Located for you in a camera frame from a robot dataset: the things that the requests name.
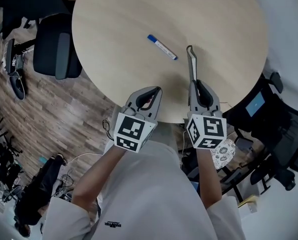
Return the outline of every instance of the chair armrest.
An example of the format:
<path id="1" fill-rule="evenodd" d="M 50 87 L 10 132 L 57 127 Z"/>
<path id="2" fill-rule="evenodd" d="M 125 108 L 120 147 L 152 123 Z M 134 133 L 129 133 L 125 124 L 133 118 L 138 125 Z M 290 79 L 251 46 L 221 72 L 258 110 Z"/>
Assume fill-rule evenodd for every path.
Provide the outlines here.
<path id="1" fill-rule="evenodd" d="M 222 178 L 220 180 L 220 183 L 225 184 L 225 185 L 231 184 L 231 181 L 235 180 L 236 178 L 240 177 L 241 175 L 242 175 L 242 169 L 240 167 L 238 167 L 237 169 L 230 171 L 230 173 L 228 173 L 224 178 Z"/>
<path id="2" fill-rule="evenodd" d="M 60 33 L 55 63 L 55 78 L 66 79 L 69 71 L 71 36 L 68 33 Z"/>
<path id="3" fill-rule="evenodd" d="M 284 85 L 278 72 L 273 72 L 270 79 L 264 78 L 264 80 L 269 85 L 273 85 L 280 94 L 283 92 Z"/>
<path id="4" fill-rule="evenodd" d="M 238 135 L 234 141 L 234 144 L 241 151 L 249 150 L 253 146 L 254 142 L 251 139 L 245 138 L 238 128 L 235 127 L 234 131 Z"/>

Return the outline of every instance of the chair backrest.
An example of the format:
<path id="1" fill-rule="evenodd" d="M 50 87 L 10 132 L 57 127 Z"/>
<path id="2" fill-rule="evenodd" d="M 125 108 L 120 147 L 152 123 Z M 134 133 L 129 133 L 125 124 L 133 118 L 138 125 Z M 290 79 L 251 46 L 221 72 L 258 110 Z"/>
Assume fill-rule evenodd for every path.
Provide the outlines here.
<path id="1" fill-rule="evenodd" d="M 11 10 L 15 17 L 26 17 L 28 20 L 71 14 L 65 0 L 0 0 L 0 6 Z"/>
<path id="2" fill-rule="evenodd" d="M 7 178 L 8 169 L 4 166 L 0 166 L 0 182 L 4 183 Z"/>
<path id="3" fill-rule="evenodd" d="M 251 132 L 259 118 L 263 117 L 264 105 L 270 103 L 274 93 L 261 75 L 248 95 L 229 111 L 223 113 L 227 123 L 245 132 Z"/>
<path id="4" fill-rule="evenodd" d="M 298 156 L 298 111 L 274 94 L 263 106 L 251 136 L 265 145 L 282 168 L 288 168 Z"/>
<path id="5" fill-rule="evenodd" d="M 60 13 L 41 21 L 35 39 L 33 69 L 58 79 L 80 75 L 82 66 L 73 43 L 71 15 Z"/>
<path id="6" fill-rule="evenodd" d="M 220 183 L 225 185 L 232 185 L 234 184 L 235 180 L 238 180 L 242 175 L 243 175 L 242 169 L 238 167 L 226 173 L 226 176 L 220 180 Z"/>
<path id="7" fill-rule="evenodd" d="M 269 156 L 264 160 L 259 167 L 257 167 L 250 176 L 251 185 L 257 184 L 262 180 L 265 191 L 268 189 L 266 183 L 272 178 L 275 178 L 279 181 L 287 191 L 292 190 L 295 185 L 295 174 L 285 168 L 281 168 L 277 163 L 277 159 L 274 156 Z M 269 179 L 264 181 L 265 176 L 268 175 Z"/>
<path id="8" fill-rule="evenodd" d="M 13 165 L 14 161 L 15 159 L 13 154 L 8 149 L 3 147 L 3 149 L 0 150 L 0 166 L 7 168 L 10 165 Z"/>

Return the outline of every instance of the wooden floor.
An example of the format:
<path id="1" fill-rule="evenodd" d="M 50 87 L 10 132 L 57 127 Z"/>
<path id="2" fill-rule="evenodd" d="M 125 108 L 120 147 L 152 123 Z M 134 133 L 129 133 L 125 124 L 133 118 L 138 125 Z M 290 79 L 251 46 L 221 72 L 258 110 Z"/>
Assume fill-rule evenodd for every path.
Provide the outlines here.
<path id="1" fill-rule="evenodd" d="M 23 43 L 35 36 L 35 26 L 13 30 L 2 43 L 0 38 L 0 57 L 9 39 Z M 15 136 L 14 146 L 23 150 L 17 160 L 29 177 L 42 165 L 40 157 L 62 153 L 70 161 L 87 152 L 101 154 L 108 140 L 102 120 L 110 117 L 114 108 L 84 71 L 76 79 L 56 80 L 36 73 L 32 60 L 33 52 L 25 55 L 28 93 L 23 101 L 15 97 L 0 67 L 0 117 L 4 117 L 2 124 L 9 136 Z M 97 159 L 92 155 L 76 159 L 73 177 L 79 178 Z"/>

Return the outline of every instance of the round wooden table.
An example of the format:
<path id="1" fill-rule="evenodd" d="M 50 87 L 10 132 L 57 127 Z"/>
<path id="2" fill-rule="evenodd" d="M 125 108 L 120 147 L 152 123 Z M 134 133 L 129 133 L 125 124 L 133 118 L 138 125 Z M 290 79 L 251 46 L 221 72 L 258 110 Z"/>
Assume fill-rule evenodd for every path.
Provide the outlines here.
<path id="1" fill-rule="evenodd" d="M 197 77 L 217 93 L 222 112 L 250 92 L 268 51 L 255 0 L 76 0 L 72 34 L 82 67 L 100 91 L 123 106 L 133 92 L 159 86 L 157 120 L 167 123 L 183 123 L 189 111 L 188 45 L 197 56 Z"/>

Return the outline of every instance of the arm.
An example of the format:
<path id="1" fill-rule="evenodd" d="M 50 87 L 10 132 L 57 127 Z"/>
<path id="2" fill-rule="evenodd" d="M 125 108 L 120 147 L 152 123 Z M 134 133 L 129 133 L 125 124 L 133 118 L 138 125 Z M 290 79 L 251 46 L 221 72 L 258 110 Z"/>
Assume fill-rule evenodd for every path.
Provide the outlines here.
<path id="1" fill-rule="evenodd" d="M 220 180 L 213 162 L 211 152 L 197 149 L 199 168 L 200 198 L 206 209 L 222 199 Z"/>
<path id="2" fill-rule="evenodd" d="M 78 181 L 72 203 L 88 211 L 126 150 L 112 146 Z"/>

